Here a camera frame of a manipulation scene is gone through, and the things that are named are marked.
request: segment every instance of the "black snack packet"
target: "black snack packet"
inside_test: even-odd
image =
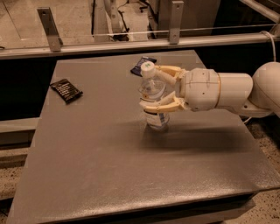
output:
[[[130,72],[131,72],[132,74],[135,74],[135,75],[138,75],[138,76],[142,77],[142,75],[141,75],[141,65],[142,65],[144,62],[146,62],[146,61],[151,61],[151,62],[153,62],[153,63],[156,63],[156,62],[157,62],[156,59],[149,58],[149,57],[144,57],[144,56],[143,56],[143,57],[138,61],[137,65],[135,65],[135,66],[130,70]]]
[[[67,79],[54,82],[50,86],[67,104],[78,99],[83,94]]]

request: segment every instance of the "floor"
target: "floor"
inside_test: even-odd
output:
[[[0,46],[21,48],[47,46],[44,30],[39,22],[36,8],[51,6],[59,34],[65,45],[92,44],[90,34],[91,19],[88,0],[3,0],[0,1]],[[147,14],[139,10],[138,1],[130,1],[119,8],[123,11],[124,20],[130,28],[129,40],[146,40],[142,32],[147,27]],[[280,172],[280,142],[265,126],[262,119],[253,119],[248,129],[267,156],[268,160]],[[0,223],[5,223],[9,213],[20,174],[23,169],[28,148],[0,150]],[[254,197],[256,206],[236,220],[224,221],[233,223],[280,223],[280,190],[261,192]]]

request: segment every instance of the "glass panel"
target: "glass panel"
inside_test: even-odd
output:
[[[269,31],[275,24],[244,1],[184,2],[181,37]],[[280,0],[251,2],[280,12]],[[170,0],[0,0],[0,46],[48,46],[38,7],[51,8],[64,46],[168,39]]]

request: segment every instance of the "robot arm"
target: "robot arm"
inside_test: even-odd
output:
[[[141,101],[146,112],[226,109],[240,116],[265,117],[273,112],[280,116],[280,88],[277,84],[280,84],[280,74],[277,73],[280,63],[261,66],[253,78],[245,73],[216,73],[204,68],[186,71],[176,66],[152,64],[149,69],[149,73],[154,73],[174,91],[160,101]]]

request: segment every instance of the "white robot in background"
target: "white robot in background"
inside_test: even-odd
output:
[[[186,71],[176,66],[141,65],[143,84],[140,105],[147,123],[161,130],[169,112],[226,109],[239,116],[280,117],[280,63],[270,62],[246,73],[216,73],[213,69]],[[174,91],[165,95],[166,85]]]

